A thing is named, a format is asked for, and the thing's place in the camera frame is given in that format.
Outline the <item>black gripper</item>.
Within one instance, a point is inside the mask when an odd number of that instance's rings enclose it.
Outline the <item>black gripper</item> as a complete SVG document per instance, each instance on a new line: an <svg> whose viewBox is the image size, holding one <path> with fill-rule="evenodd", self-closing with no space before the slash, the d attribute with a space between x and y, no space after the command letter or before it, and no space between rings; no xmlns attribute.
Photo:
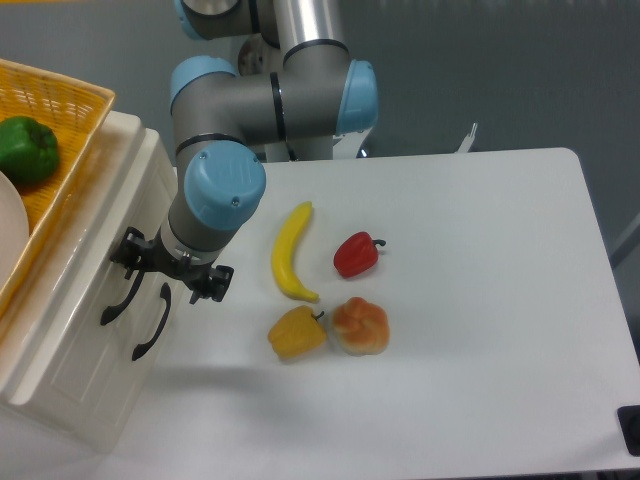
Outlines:
<svg viewBox="0 0 640 480"><path fill-rule="evenodd" d="M162 242L148 242L144 234L135 227L128 227L109 260L124 268L124 278L129 280L134 272L159 272L179 280L191 290L189 303L200 299L221 302L232 281L234 269L225 265L197 261L191 254L174 257Z"/></svg>

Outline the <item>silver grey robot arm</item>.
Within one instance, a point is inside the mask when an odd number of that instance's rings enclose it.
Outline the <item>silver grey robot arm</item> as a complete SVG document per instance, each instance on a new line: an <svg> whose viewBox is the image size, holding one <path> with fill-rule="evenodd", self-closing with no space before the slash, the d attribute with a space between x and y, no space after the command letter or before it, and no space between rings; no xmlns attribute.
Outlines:
<svg viewBox="0 0 640 480"><path fill-rule="evenodd" d="M256 211L266 173L255 148L373 127L372 66L351 57L335 1L179 1L184 31L212 40L256 34L278 51L260 72L242 75L226 60L196 56L170 82L177 194L156 235L128 228L114 263L140 285L146 273L183 283L194 299L221 300L233 271L217 257Z"/></svg>

